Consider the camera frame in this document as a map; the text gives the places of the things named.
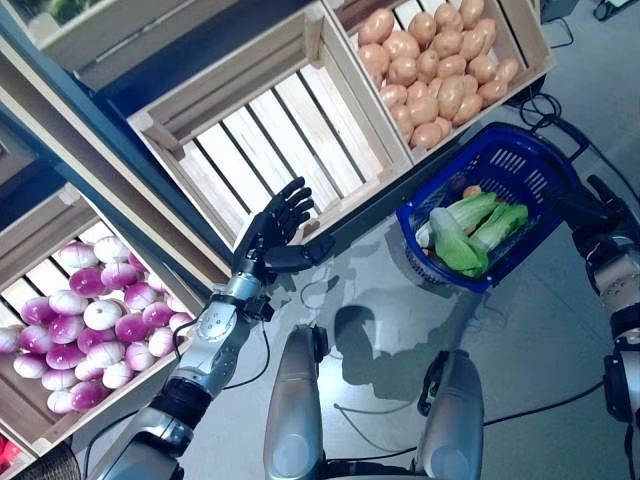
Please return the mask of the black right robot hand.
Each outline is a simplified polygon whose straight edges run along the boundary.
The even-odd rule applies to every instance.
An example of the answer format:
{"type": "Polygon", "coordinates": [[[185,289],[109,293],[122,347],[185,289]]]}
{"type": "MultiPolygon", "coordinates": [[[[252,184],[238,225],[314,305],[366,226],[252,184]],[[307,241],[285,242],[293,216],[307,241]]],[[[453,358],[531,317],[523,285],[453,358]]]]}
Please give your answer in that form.
{"type": "Polygon", "coordinates": [[[595,193],[584,185],[572,190],[545,187],[543,199],[580,241],[602,235],[635,239],[639,229],[626,202],[597,175],[587,182],[595,193]]]}

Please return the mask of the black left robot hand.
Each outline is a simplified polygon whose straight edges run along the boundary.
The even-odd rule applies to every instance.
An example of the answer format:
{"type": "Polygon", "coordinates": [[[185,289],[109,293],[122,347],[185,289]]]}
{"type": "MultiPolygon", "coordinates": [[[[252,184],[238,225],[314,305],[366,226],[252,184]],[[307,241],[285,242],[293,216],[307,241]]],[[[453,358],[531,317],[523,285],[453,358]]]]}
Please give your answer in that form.
{"type": "Polygon", "coordinates": [[[250,274],[265,282],[271,275],[296,273],[321,264],[331,254],[335,239],[318,238],[293,245],[299,227],[310,219],[314,206],[305,179],[288,183],[251,221],[234,251],[232,272],[250,274]]]}

